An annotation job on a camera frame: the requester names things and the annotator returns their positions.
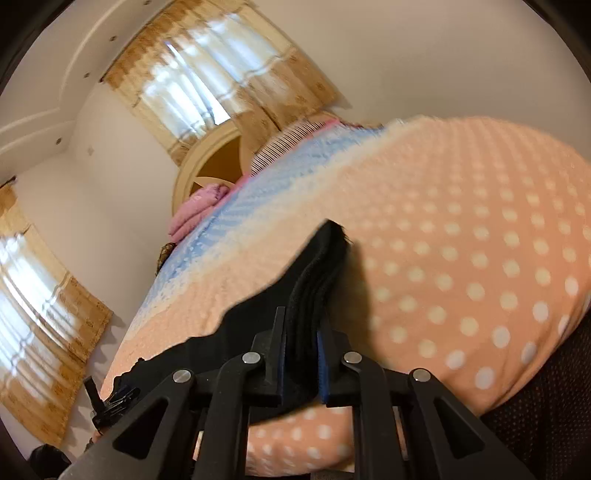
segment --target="folded pink cloth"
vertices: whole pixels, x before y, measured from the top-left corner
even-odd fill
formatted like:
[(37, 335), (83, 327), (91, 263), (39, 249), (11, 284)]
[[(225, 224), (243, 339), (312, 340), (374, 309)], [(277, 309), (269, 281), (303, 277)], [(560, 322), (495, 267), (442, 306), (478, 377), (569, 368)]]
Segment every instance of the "folded pink cloth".
[(185, 238), (188, 234), (190, 234), (193, 229), (201, 223), (201, 221), (209, 215), (216, 206), (207, 207), (200, 213), (193, 215), (189, 220), (184, 222), (176, 232), (170, 235), (170, 240), (174, 243), (179, 243), (183, 238)]
[(193, 219), (196, 215), (213, 207), (217, 202), (224, 198), (229, 191), (230, 189), (225, 185), (212, 183), (193, 193), (189, 199), (181, 205), (177, 213), (174, 214), (172, 220), (170, 220), (168, 234), (173, 238), (173, 242), (176, 241), (174, 240), (175, 233), (183, 227), (189, 219)]

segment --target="ceiling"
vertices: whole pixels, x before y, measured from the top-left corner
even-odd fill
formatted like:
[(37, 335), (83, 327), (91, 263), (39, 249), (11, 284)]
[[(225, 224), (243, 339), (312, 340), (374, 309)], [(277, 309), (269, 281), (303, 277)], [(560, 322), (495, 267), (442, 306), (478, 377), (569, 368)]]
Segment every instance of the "ceiling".
[(74, 0), (0, 96), (0, 183), (64, 151), (93, 85), (171, 0)]

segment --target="pink polka dot blanket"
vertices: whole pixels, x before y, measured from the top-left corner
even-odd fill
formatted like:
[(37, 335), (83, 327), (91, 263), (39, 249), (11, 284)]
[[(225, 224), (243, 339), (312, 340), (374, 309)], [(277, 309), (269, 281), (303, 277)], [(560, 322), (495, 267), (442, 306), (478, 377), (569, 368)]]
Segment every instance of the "pink polka dot blanket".
[[(139, 357), (212, 333), (329, 218), (353, 243), (333, 326), (390, 369), (429, 369), (482, 414), (522, 388), (589, 307), (590, 192), (575, 150), (509, 122), (323, 131), (175, 249), (102, 396)], [(347, 408), (308, 406), (250, 428), (249, 474), (310, 472), (351, 456)]]

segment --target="curtain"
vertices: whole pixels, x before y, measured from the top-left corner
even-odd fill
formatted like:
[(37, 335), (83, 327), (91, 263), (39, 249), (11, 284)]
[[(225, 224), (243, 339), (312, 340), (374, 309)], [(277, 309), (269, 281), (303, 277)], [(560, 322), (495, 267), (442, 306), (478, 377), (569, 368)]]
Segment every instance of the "curtain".
[(105, 80), (180, 165), (231, 118), (255, 153), (336, 98), (305, 55), (243, 0), (176, 0), (129, 44)]
[(112, 312), (49, 251), (0, 190), (0, 401), (59, 447), (90, 353)]

